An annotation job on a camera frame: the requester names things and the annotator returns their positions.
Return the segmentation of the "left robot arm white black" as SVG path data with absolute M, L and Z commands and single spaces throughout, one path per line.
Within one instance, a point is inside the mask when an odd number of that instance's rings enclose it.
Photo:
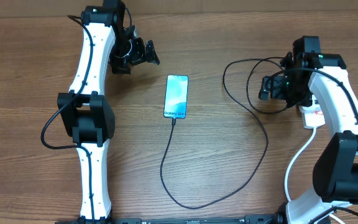
M 113 222 L 107 157 L 115 115 L 105 95 L 107 70 L 129 74 L 140 63 L 160 63 L 154 43 L 144 42 L 134 24 L 124 27 L 129 14 L 122 1 L 104 1 L 72 18 L 83 28 L 83 45 L 69 91 L 58 94 L 57 115 L 80 159 L 82 203 L 75 223 Z

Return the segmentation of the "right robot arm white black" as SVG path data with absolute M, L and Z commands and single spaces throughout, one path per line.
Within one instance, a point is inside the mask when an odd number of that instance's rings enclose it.
M 322 53 L 317 36 L 294 41 L 280 65 L 282 71 L 263 77 L 259 98 L 284 100 L 287 108 L 318 102 L 331 140 L 314 165 L 313 185 L 288 202 L 277 221 L 318 223 L 358 205 L 358 100 L 342 57 Z

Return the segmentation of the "Samsung Galaxy smartphone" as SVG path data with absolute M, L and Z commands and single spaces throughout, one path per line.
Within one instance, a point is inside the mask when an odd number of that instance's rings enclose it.
M 168 75 L 165 90 L 163 116 L 185 119 L 188 101 L 189 78 L 186 75 Z

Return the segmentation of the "white power strip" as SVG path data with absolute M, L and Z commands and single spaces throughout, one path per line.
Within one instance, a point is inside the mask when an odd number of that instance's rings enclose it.
M 325 124 L 324 115 L 316 97 L 312 95 L 311 99 L 311 106 L 299 106 L 303 127 L 305 129 L 314 129 L 321 127 Z

